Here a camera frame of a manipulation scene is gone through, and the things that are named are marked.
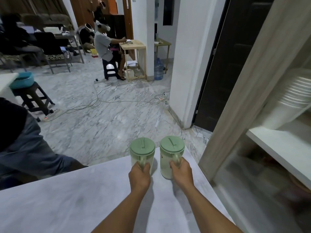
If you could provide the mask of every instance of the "electrical cable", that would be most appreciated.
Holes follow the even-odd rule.
[[[122,86],[122,85],[126,85],[126,87],[124,87],[124,88],[118,88],[118,86]],[[125,84],[119,84],[119,85],[116,86],[116,89],[122,90],[122,89],[127,88],[129,85],[130,85],[130,84],[127,84],[127,83],[125,83]],[[157,98],[157,96],[160,96],[160,95],[163,96],[165,93],[168,93],[168,92],[163,92],[162,94],[156,95],[156,96],[154,96],[154,98],[152,98],[150,101],[102,101],[102,100],[100,100],[100,99],[98,98],[99,94],[102,93],[104,90],[111,88],[112,86],[113,86],[113,85],[111,85],[110,87],[104,88],[104,89],[101,90],[99,93],[97,93],[97,89],[96,89],[96,87],[95,87],[95,84],[93,83],[93,87],[94,87],[95,92],[96,92],[96,99],[92,100],[88,105],[79,105],[79,106],[73,107],[73,108],[71,108],[71,109],[66,110],[64,113],[61,113],[61,114],[60,114],[59,116],[57,116],[56,118],[53,118],[53,119],[51,119],[51,120],[49,120],[49,121],[42,121],[42,122],[52,122],[52,121],[54,121],[55,119],[57,119],[57,118],[59,118],[60,116],[62,116],[63,114],[71,114],[71,113],[73,113],[73,112],[76,112],[76,111],[79,111],[79,110],[83,110],[83,109],[86,109],[86,108],[89,108],[89,107],[90,107],[90,108],[96,108],[96,107],[98,107],[98,106],[101,104],[101,102],[104,102],[104,103],[144,102],[144,103],[149,103],[149,104],[151,104],[151,105],[157,105],[157,104],[159,104],[159,102],[160,102],[160,98]]]

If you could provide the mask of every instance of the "pitcher handle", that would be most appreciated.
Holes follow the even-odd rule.
[[[181,162],[181,155],[180,155],[180,153],[176,153],[176,154],[173,155],[173,161],[175,162],[177,167],[180,166],[180,162]]]
[[[140,166],[140,168],[141,168],[142,170],[144,170],[146,161],[147,161],[147,157],[146,157],[146,156],[140,156],[140,157],[139,157],[138,164],[139,164],[139,166]]]

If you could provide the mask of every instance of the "water gallon bottle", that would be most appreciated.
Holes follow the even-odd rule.
[[[160,58],[157,58],[155,61],[155,80],[161,80],[163,78],[163,67]]]

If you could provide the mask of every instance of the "hand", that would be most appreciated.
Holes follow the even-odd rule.
[[[183,192],[187,191],[189,188],[194,187],[192,169],[187,160],[182,157],[179,168],[176,166],[173,160],[169,162],[169,165],[173,171],[173,179],[183,190]]]
[[[150,163],[146,163],[142,170],[136,162],[128,174],[130,179],[131,192],[138,191],[145,195],[150,186]]]

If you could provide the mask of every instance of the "gray t-shirt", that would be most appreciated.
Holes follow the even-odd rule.
[[[98,55],[105,61],[111,61],[113,58],[112,51],[108,50],[111,38],[97,31],[94,37],[94,46]]]

